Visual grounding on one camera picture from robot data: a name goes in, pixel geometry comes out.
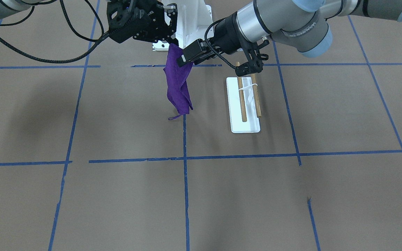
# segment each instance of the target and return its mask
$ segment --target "white plastic object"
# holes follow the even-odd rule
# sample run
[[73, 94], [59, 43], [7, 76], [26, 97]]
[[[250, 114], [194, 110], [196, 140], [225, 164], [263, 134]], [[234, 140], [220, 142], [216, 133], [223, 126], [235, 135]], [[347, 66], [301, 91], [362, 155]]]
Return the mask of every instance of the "white plastic object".
[[[198, 38], [204, 40], [204, 33], [210, 24], [212, 24], [212, 8], [206, 5], [204, 0], [163, 0], [164, 5], [176, 3], [178, 6], [178, 24], [176, 38], [179, 41], [179, 47], [184, 49]], [[209, 30], [208, 38], [214, 35], [214, 29]], [[153, 43], [154, 51], [168, 51], [169, 44], [158, 41]]]
[[252, 79], [250, 77], [243, 77], [241, 79], [243, 81], [247, 121], [243, 122], [241, 118], [238, 78], [226, 78], [226, 86], [228, 88], [230, 129], [235, 134], [258, 133], [260, 132], [260, 119], [257, 117], [257, 112], [255, 111]]

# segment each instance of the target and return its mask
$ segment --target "wooden stick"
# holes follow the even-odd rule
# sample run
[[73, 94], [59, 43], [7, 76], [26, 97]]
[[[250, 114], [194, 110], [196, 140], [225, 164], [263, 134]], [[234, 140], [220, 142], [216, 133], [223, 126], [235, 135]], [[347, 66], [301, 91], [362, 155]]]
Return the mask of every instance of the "wooden stick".
[[[236, 62], [235, 66], [240, 66], [240, 62]], [[243, 80], [241, 77], [238, 77], [238, 89], [243, 88]], [[241, 120], [243, 122], [247, 122], [247, 115], [246, 115], [246, 105], [244, 102], [244, 90], [239, 90], [240, 94], [240, 106], [241, 106]]]
[[[251, 74], [251, 78], [252, 84], [257, 84], [255, 73]], [[260, 96], [258, 95], [258, 87], [256, 85], [253, 85], [252, 90], [254, 91], [255, 111], [257, 112], [257, 117], [261, 117]]]

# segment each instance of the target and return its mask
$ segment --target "purple towel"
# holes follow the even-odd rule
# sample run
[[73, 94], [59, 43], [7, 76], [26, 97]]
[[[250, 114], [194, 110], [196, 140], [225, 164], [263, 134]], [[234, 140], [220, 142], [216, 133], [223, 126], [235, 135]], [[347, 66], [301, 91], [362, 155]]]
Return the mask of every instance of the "purple towel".
[[179, 67], [177, 59], [182, 55], [182, 49], [174, 44], [170, 44], [169, 55], [164, 72], [167, 76], [167, 98], [174, 105], [179, 115], [169, 118], [177, 119], [181, 115], [189, 114], [189, 107], [193, 110], [192, 102], [187, 88], [187, 77], [192, 69], [193, 62]]

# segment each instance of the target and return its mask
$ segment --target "robot brand logo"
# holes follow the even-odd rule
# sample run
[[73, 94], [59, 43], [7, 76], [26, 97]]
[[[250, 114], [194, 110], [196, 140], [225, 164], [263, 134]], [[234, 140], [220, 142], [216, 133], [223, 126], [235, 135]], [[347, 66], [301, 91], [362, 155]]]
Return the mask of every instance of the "robot brand logo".
[[305, 33], [309, 32], [312, 28], [316, 26], [316, 22], [312, 23], [310, 26], [306, 27], [300, 32], [292, 33], [289, 35], [289, 37], [295, 38], [295, 37], [300, 37], [301, 35], [304, 35]]

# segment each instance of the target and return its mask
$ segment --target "robotic arm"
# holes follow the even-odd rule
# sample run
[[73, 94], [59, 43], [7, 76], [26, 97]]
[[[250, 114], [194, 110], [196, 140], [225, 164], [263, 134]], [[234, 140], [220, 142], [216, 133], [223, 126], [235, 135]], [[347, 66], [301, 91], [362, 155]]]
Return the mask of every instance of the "robotic arm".
[[[0, 0], [0, 19], [41, 2]], [[164, 6], [157, 0], [111, 0], [107, 4], [110, 26], [107, 37], [118, 43], [133, 37], [152, 43], [161, 40], [178, 44], [174, 36], [177, 14], [176, 4]], [[171, 19], [169, 24], [165, 22], [165, 15]], [[306, 57], [317, 57], [328, 50], [333, 40], [327, 20], [347, 15], [402, 21], [402, 0], [253, 0], [229, 17], [211, 24], [207, 31], [216, 25], [214, 36], [207, 38], [206, 31], [204, 39], [198, 39], [184, 48], [178, 64], [200, 64], [220, 57], [234, 68], [237, 76], [260, 73], [263, 61], [268, 60], [260, 49], [268, 45], [269, 40], [293, 46]], [[248, 62], [239, 67], [222, 56], [241, 50]]]

